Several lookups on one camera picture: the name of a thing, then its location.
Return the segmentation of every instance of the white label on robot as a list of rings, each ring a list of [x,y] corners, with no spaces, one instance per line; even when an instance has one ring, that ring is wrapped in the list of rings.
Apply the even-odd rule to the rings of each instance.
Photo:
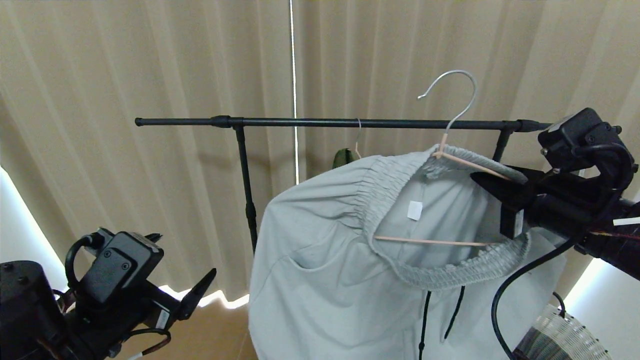
[[[556,131],[558,129],[560,129],[560,127],[562,126],[562,124],[564,124],[565,122],[567,122],[567,120],[569,120],[570,118],[572,118],[573,115],[571,116],[567,116],[564,119],[560,120],[559,122],[556,122],[555,124],[549,126],[549,128],[547,129],[548,133],[552,133],[553,131]]]
[[[160,310],[160,315],[158,315],[158,322],[156,323],[156,329],[164,329],[168,320],[169,313],[164,309]]]
[[[409,202],[409,210],[406,213],[406,217],[418,221],[422,216],[422,203],[419,201]]]
[[[513,226],[513,237],[519,236],[522,234],[522,227],[524,225],[524,209],[518,211],[516,214],[516,223]]]

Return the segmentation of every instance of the curtain fold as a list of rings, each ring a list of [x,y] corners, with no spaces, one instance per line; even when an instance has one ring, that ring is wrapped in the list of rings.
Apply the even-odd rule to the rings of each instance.
[[[621,125],[640,156],[640,3],[633,1],[293,1],[300,117],[451,119],[470,81],[479,95],[462,119],[555,122],[589,106]],[[358,129],[300,129],[301,180],[331,168]],[[422,151],[442,131],[363,129],[362,156]],[[490,157],[497,131],[454,130],[449,143]],[[514,134],[503,162],[543,169],[534,133]],[[633,197],[640,177],[627,192]],[[566,295],[590,258],[570,257]]]
[[[60,210],[64,238],[43,228],[58,255],[98,226],[160,232],[154,283],[180,291],[217,267],[211,290],[244,295],[253,256],[233,130],[133,120],[291,117],[289,3],[3,2],[0,26],[2,121],[14,129],[3,143],[19,137],[34,164],[15,176],[41,176],[24,192],[51,194],[29,207]],[[260,220],[294,185],[293,131],[246,137]]]

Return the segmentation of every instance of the vertical light strip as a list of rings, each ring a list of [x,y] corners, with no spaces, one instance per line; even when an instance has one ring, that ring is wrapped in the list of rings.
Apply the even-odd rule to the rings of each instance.
[[[293,37],[293,0],[289,0],[289,28],[291,29],[291,72],[293,74],[293,118],[298,118],[298,102],[296,97],[296,46]],[[300,184],[300,157],[298,155],[298,127],[293,127],[294,162],[296,164],[296,185]]]

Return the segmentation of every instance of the black metal rod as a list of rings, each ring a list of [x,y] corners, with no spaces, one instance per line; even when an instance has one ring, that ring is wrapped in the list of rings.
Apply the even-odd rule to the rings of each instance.
[[[502,129],[500,130],[500,136],[498,136],[498,142],[495,144],[495,151],[493,152],[492,159],[496,162],[500,162],[502,154],[504,154],[504,148],[507,147],[509,137],[513,134],[513,130]]]
[[[244,127],[235,126],[236,138],[238,141],[238,150],[240,151],[240,167],[242,168],[242,180],[244,184],[244,197],[246,197],[246,207],[244,212],[246,213],[246,221],[249,225],[249,232],[251,233],[251,245],[253,252],[255,252],[255,246],[258,244],[258,223],[256,221],[255,205],[253,204],[253,196],[251,194],[251,179],[249,178],[249,160],[246,156],[246,144],[244,141]]]
[[[210,119],[143,119],[136,118],[136,125],[208,125],[217,127],[234,126],[303,126],[303,127],[371,127],[393,129],[444,129],[448,120],[388,120],[388,119],[283,119],[283,118],[243,118],[220,115]],[[458,120],[452,129],[504,130],[529,132],[544,130],[551,124],[531,120],[476,121]]]

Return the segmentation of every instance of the horizontal rod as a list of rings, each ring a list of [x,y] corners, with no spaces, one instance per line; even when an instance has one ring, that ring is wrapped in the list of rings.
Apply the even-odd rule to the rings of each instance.
[[[303,127],[374,127],[394,129],[444,129],[448,120],[383,120],[383,119],[284,119],[284,118],[243,118],[220,115],[209,119],[143,119],[136,118],[137,126],[148,125],[208,125],[217,127],[234,126],[303,126]],[[469,130],[511,130],[529,132],[544,130],[551,124],[532,120],[479,121],[457,120],[452,129]]]

